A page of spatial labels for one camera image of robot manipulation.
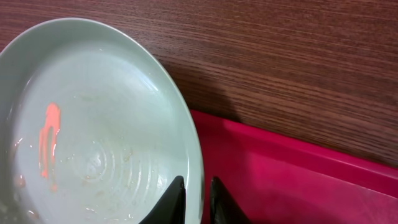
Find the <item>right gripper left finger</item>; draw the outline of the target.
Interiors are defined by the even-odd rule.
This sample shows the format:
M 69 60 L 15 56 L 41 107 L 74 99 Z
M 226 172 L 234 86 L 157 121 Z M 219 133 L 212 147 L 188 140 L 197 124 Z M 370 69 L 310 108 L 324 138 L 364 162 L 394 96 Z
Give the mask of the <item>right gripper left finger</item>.
M 184 224 L 186 189 L 184 178 L 178 175 L 139 224 Z

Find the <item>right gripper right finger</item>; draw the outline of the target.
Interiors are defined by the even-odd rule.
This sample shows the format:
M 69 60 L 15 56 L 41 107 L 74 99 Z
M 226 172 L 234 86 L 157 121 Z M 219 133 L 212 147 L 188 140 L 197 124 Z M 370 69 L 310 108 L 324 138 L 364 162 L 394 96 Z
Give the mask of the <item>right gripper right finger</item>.
M 210 222 L 211 224 L 251 224 L 218 177 L 213 177 L 211 180 Z

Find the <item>light green plate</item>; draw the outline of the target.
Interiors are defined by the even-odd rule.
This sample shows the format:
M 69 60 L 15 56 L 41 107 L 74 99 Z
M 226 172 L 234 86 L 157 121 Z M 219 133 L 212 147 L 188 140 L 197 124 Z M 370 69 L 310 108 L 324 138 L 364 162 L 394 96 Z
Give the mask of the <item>light green plate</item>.
M 203 215 L 192 116 L 165 68 L 123 32 L 46 21 L 1 51 L 1 222 L 140 223 L 178 175 Z

